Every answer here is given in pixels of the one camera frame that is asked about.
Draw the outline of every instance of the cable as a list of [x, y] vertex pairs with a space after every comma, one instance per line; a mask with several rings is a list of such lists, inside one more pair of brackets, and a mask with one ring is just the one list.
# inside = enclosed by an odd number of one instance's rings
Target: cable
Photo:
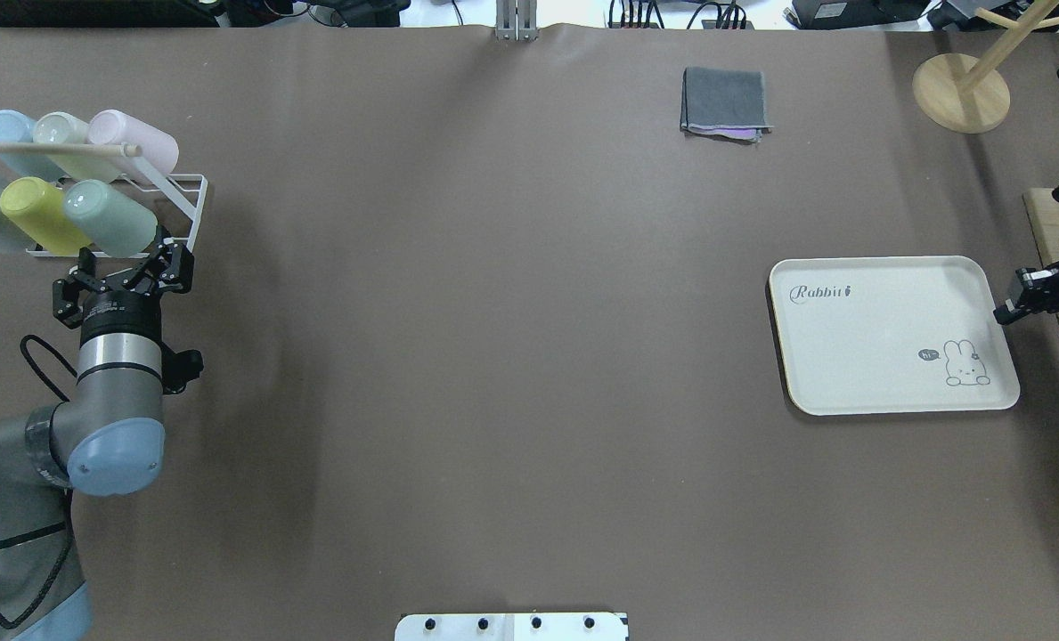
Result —
[[50, 391], [53, 391], [53, 394], [55, 394], [55, 396], [61, 398], [62, 403], [69, 403], [70, 397], [66, 396], [65, 393], [61, 393], [61, 390], [58, 389], [58, 386], [53, 385], [53, 381], [50, 380], [50, 377], [48, 375], [46, 375], [46, 372], [43, 372], [42, 369], [39, 368], [39, 366], [37, 366], [37, 362], [34, 361], [34, 357], [31, 356], [30, 350], [26, 346], [26, 343], [29, 343], [30, 341], [34, 341], [37, 344], [42, 345], [50, 354], [53, 354], [53, 357], [57, 358], [58, 362], [61, 362], [62, 368], [65, 368], [70, 373], [70, 376], [77, 378], [77, 370], [74, 370], [73, 366], [70, 364], [70, 361], [66, 360], [66, 357], [61, 356], [61, 354], [58, 353], [58, 350], [53, 349], [52, 344], [46, 342], [44, 340], [41, 340], [40, 337], [34, 336], [34, 334], [26, 334], [26, 336], [23, 337], [23, 340], [19, 341], [19, 352], [23, 354], [23, 359], [26, 360], [26, 364], [31, 366], [31, 369], [34, 371], [34, 374], [37, 374], [37, 377], [39, 377], [41, 381], [46, 382], [46, 387], [50, 388]]
[[268, 3], [268, 0], [261, 0], [261, 2], [264, 3], [264, 8], [267, 8], [269, 14], [272, 14], [273, 16], [280, 16], [282, 18], [298, 18], [304, 15], [305, 13], [311, 11], [311, 4], [308, 4], [308, 7], [304, 8], [304, 11], [298, 14], [281, 14], [280, 12], [275, 11], [275, 8], [272, 8], [272, 5]]
[[741, 30], [747, 29], [747, 11], [740, 7], [736, 0], [731, 0], [731, 5], [723, 13], [723, 19], [717, 24], [718, 29]]
[[30, 616], [34, 613], [34, 610], [39, 608], [39, 605], [42, 604], [42, 601], [44, 601], [46, 597], [48, 597], [48, 593], [50, 593], [50, 588], [53, 588], [53, 582], [58, 580], [58, 573], [61, 572], [62, 566], [66, 565], [66, 559], [68, 559], [68, 557], [70, 556], [70, 549], [73, 549], [74, 547], [74, 533], [71, 532], [69, 528], [71, 500], [73, 500], [73, 493], [72, 492], [66, 493], [66, 526], [67, 526], [66, 545], [62, 545], [61, 552], [58, 553], [57, 559], [53, 562], [53, 568], [50, 568], [50, 573], [48, 573], [48, 576], [46, 576], [46, 581], [42, 583], [42, 587], [39, 589], [39, 591], [37, 591], [37, 595], [34, 597], [34, 600], [31, 602], [31, 605], [28, 605], [26, 609], [23, 610], [23, 613], [20, 613], [19, 618], [16, 618], [16, 620], [12, 621], [8, 620], [7, 617], [4, 617], [3, 613], [0, 611], [1, 628], [15, 629], [16, 627], [19, 627], [19, 625], [21, 625], [23, 621], [26, 621], [28, 618], [30, 618]]
[[656, 20], [659, 20], [660, 29], [664, 29], [664, 14], [660, 13], [660, 3], [657, 0], [651, 0], [647, 4], [647, 20], [644, 25], [651, 28], [652, 25], [652, 8], [656, 8]]
[[687, 21], [687, 26], [686, 26], [687, 29], [692, 29], [692, 24], [696, 23], [696, 18], [699, 16], [700, 12], [703, 12], [704, 7], [715, 7], [715, 12], [716, 12], [715, 19], [716, 20], [718, 20], [721, 17], [723, 17], [723, 4], [719, 4], [719, 3], [703, 3], [703, 4], [699, 5], [699, 8], [696, 8], [696, 13], [695, 14], [692, 14], [692, 19], [689, 19]]
[[[625, 21], [627, 20], [627, 12], [631, 5], [631, 0], [620, 0], [620, 29], [627, 29]], [[612, 11], [615, 8], [615, 0], [611, 0], [608, 3], [608, 28], [612, 29]]]
[[346, 25], [346, 18], [343, 17], [343, 14], [340, 13], [340, 11], [338, 8], [333, 8], [333, 11], [335, 12], [333, 14], [333, 17], [338, 15], [339, 19], [343, 20], [343, 24], [335, 24], [333, 18], [327, 18], [327, 21], [322, 21], [318, 17], [315, 17], [315, 12], [308, 12], [308, 17], [311, 18], [311, 19], [313, 19], [315, 21], [317, 21], [319, 24], [322, 24], [322, 25], [334, 25], [334, 28], [341, 28], [341, 25]]

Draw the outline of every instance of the white tray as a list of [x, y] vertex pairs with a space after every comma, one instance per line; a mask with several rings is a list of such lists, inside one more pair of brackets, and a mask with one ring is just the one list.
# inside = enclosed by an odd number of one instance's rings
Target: white tray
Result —
[[807, 414], [1004, 410], [1019, 398], [972, 260], [784, 260], [770, 285], [787, 388]]

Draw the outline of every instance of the white plate with screws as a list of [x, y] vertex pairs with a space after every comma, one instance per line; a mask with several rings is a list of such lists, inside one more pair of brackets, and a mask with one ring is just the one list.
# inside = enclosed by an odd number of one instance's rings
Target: white plate with screws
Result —
[[787, 388], [807, 414], [1017, 404], [1017, 369], [972, 260], [784, 260], [770, 287]]
[[623, 612], [403, 616], [395, 641], [628, 641]]

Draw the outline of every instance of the gray towel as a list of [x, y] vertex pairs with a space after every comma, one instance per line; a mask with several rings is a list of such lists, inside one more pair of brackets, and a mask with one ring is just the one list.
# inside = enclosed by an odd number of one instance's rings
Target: gray towel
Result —
[[766, 122], [765, 77], [757, 70], [687, 68], [680, 129], [701, 136], [758, 141]]

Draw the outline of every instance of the white metal rack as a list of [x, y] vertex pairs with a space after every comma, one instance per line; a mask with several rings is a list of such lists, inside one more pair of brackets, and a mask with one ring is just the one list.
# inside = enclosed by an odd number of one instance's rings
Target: white metal rack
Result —
[[[35, 142], [0, 142], [0, 154], [41, 154], [41, 155], [75, 155], [76, 157], [90, 157], [96, 159], [123, 158], [141, 171], [142, 175], [154, 183], [154, 186], [139, 185], [139, 183], [122, 174], [119, 179], [133, 185], [136, 190], [145, 194], [159, 193], [169, 199], [170, 203], [186, 216], [191, 221], [187, 234], [174, 236], [176, 241], [182, 243], [187, 250], [193, 251], [196, 244], [196, 234], [200, 230], [200, 216], [204, 211], [204, 203], [209, 198], [209, 180], [200, 174], [161, 174], [154, 164], [145, 159], [142, 149], [138, 145], [39, 145]], [[53, 256], [49, 251], [41, 250], [36, 245], [26, 252], [34, 256]], [[94, 251], [93, 255], [98, 259], [109, 259], [103, 251]], [[145, 259], [145, 253], [139, 253], [133, 259]]]

